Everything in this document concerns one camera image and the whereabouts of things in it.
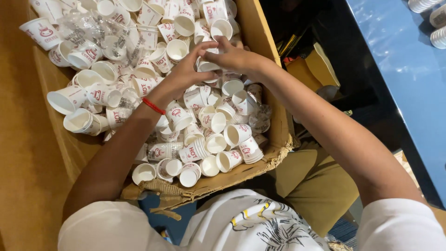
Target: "person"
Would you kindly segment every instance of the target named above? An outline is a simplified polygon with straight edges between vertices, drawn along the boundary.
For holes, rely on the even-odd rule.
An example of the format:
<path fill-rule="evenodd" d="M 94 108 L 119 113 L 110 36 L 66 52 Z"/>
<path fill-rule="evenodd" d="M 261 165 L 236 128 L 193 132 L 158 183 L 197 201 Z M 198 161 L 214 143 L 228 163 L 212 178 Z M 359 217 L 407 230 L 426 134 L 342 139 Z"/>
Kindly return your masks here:
<path fill-rule="evenodd" d="M 216 47 L 220 54 L 206 51 Z M 365 207 L 357 233 L 359 250 L 446 247 L 443 230 L 414 182 L 373 134 L 273 61 L 235 47 L 225 37 L 198 44 L 146 98 L 165 109 L 193 84 L 216 79 L 214 72 L 194 70 L 199 56 L 262 83 L 348 173 Z M 134 158 L 159 119 L 160 113 L 142 103 L 82 170 L 64 205 L 59 250 L 329 250 L 322 235 L 328 230 L 312 228 L 318 219 L 307 222 L 306 215 L 299 214 L 300 209 L 308 215 L 311 211 L 305 208 L 311 197 L 305 200 L 304 193 L 299 203 L 293 203 L 297 211 L 293 205 L 250 189 L 217 195 L 192 217 L 180 246 L 165 241 L 150 227 L 139 208 L 127 202 L 114 202 Z M 327 182 L 337 179 L 336 175 L 314 172 L 303 183 L 320 176 Z M 330 214 L 331 205 L 326 201 L 319 207 Z"/>

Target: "hand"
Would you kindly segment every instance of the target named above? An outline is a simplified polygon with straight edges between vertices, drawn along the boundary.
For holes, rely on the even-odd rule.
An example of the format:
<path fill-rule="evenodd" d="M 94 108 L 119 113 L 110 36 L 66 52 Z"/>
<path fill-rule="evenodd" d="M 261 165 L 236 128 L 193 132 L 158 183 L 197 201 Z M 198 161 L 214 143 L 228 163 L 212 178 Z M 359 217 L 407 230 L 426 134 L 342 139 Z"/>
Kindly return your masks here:
<path fill-rule="evenodd" d="M 249 79 L 254 80 L 260 65 L 271 62 L 263 56 L 244 50 L 241 43 L 233 46 L 224 36 L 216 36 L 215 38 L 219 42 L 220 53 L 224 52 L 224 54 L 215 54 L 205 50 L 200 50 L 198 54 L 204 60 L 215 63 L 223 69 L 248 75 Z"/>
<path fill-rule="evenodd" d="M 199 51 L 217 48 L 218 45 L 219 43 L 215 41 L 199 43 L 178 65 L 172 68 L 172 72 L 158 86 L 168 91 L 172 99 L 176 100 L 192 85 L 218 78 L 218 75 L 213 71 L 196 72 L 194 68 Z"/>

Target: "red string bracelet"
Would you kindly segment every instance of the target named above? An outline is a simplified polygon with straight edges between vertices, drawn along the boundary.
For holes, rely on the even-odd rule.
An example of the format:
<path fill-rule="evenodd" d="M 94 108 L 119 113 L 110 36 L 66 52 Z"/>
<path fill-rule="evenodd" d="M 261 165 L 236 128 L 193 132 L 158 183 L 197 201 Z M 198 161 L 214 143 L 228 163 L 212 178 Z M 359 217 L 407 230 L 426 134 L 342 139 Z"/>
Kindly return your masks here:
<path fill-rule="evenodd" d="M 154 105 L 152 102 L 148 101 L 146 98 L 142 98 L 142 101 L 148 105 L 150 108 L 155 110 L 155 112 L 160 113 L 161 115 L 165 115 L 166 111 L 159 109 L 156 105 Z"/>

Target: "cardboard box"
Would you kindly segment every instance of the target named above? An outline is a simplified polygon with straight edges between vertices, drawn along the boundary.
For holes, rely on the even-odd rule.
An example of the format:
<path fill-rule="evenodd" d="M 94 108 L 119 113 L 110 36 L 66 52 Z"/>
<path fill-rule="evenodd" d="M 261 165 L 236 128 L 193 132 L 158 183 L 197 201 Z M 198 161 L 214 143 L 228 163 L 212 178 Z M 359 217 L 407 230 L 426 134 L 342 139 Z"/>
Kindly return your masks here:
<path fill-rule="evenodd" d="M 274 60 L 280 65 L 279 55 L 274 45 L 271 32 L 258 0 L 238 0 L 237 21 L 240 23 L 243 41 L 253 52 Z M 30 11 L 30 18 L 35 18 Z M 70 68 L 58 68 L 48 59 L 48 53 L 37 46 L 34 47 L 34 58 L 39 74 L 42 92 L 46 94 L 64 88 L 75 72 Z M 266 133 L 269 145 L 264 149 L 264 159 L 251 165 L 240 165 L 229 173 L 220 173 L 212 178 L 203 178 L 192 188 L 184 188 L 178 183 L 166 184 L 160 180 L 141 183 L 141 187 L 129 182 L 121 194 L 122 199 L 136 199 L 142 189 L 150 189 L 161 193 L 161 204 L 154 212 L 174 216 L 167 212 L 180 205 L 190 203 L 196 199 L 207 196 L 215 191 L 238 184 L 244 180 L 272 170 L 283 160 L 293 148 L 289 125 L 289 115 L 280 102 L 265 89 L 263 102 L 271 106 L 273 115 L 270 130 Z M 95 155 L 101 147 L 102 134 L 92 137 L 83 134 L 74 134 L 64 129 L 63 115 L 55 111 L 46 102 L 46 107 L 53 125 L 60 151 L 65 163 L 66 171 L 71 181 L 75 181 L 82 168 Z"/>

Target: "blue table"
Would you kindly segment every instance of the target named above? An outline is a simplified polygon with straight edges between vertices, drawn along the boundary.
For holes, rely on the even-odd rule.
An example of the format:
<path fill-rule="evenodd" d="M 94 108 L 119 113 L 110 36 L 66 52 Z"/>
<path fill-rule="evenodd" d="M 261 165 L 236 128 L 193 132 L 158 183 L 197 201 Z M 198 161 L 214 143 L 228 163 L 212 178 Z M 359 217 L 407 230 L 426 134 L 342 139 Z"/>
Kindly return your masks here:
<path fill-rule="evenodd" d="M 446 50 L 430 43 L 431 11 L 413 13 L 407 0 L 345 1 L 382 76 L 372 85 L 380 101 L 394 103 L 407 129 L 401 147 L 421 189 L 445 209 Z"/>

